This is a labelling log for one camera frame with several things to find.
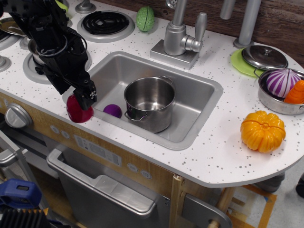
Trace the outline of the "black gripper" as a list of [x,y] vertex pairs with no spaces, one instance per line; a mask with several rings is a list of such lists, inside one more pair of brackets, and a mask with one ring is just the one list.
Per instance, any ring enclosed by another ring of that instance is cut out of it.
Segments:
[[85,69],[88,55],[85,48],[68,48],[55,52],[38,51],[44,62],[43,71],[54,88],[63,94],[70,87],[82,110],[88,110],[97,101],[96,87]]

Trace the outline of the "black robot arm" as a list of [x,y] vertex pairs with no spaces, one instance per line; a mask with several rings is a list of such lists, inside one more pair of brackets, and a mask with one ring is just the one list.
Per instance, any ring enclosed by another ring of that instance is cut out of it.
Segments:
[[0,12],[8,13],[19,28],[36,43],[43,72],[63,94],[74,87],[74,95],[82,110],[96,101],[96,87],[85,70],[87,43],[68,27],[66,11],[54,0],[2,0]]

